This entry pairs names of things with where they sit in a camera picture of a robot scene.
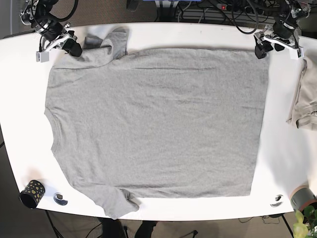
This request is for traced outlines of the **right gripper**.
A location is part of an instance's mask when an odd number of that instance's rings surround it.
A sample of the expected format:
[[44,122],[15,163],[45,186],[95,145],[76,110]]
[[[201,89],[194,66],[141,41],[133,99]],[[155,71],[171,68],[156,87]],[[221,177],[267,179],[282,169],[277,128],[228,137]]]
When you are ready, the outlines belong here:
[[52,49],[64,50],[73,57],[80,57],[82,54],[82,48],[76,42],[73,30],[62,32],[61,35],[50,42],[41,36],[39,50],[36,52],[36,62],[48,62],[50,58],[49,53]]

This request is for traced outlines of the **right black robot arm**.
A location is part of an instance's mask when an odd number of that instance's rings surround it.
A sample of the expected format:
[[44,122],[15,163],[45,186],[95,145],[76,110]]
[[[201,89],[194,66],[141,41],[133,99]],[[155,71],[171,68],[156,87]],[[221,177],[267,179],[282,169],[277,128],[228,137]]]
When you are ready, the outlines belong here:
[[75,13],[78,1],[74,2],[71,12],[64,18],[50,14],[57,2],[56,0],[27,0],[20,11],[21,22],[41,35],[39,50],[36,52],[37,62],[48,62],[49,52],[52,49],[64,50],[73,57],[79,57],[82,54],[82,48],[77,43],[74,31],[67,30],[68,20]]

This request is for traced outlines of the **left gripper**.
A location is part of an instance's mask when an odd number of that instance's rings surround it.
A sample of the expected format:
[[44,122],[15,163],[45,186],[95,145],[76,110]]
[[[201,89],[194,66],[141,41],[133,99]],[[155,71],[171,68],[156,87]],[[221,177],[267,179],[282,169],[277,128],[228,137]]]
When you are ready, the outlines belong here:
[[289,51],[290,58],[293,60],[304,57],[304,50],[300,47],[298,37],[295,37],[294,34],[289,39],[283,39],[274,32],[266,34],[267,30],[268,28],[265,28],[254,34],[256,43],[255,55],[258,59],[265,58],[270,51],[275,50],[279,52],[284,49]]

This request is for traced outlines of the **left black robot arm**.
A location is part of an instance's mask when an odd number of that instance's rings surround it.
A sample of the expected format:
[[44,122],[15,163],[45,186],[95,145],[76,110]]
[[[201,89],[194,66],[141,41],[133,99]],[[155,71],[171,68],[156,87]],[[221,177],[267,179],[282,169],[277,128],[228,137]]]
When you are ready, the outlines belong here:
[[[266,5],[264,0],[248,0],[247,3],[255,14],[254,29],[246,32],[236,24],[235,18],[232,18],[232,22],[241,33],[254,36],[254,53],[258,59],[265,58],[270,51],[280,52],[284,49],[288,49],[291,59],[298,60],[304,57],[297,29],[299,21],[310,15],[313,5],[311,0],[277,0],[273,6]],[[266,25],[258,32],[259,9],[272,15],[274,24]]]

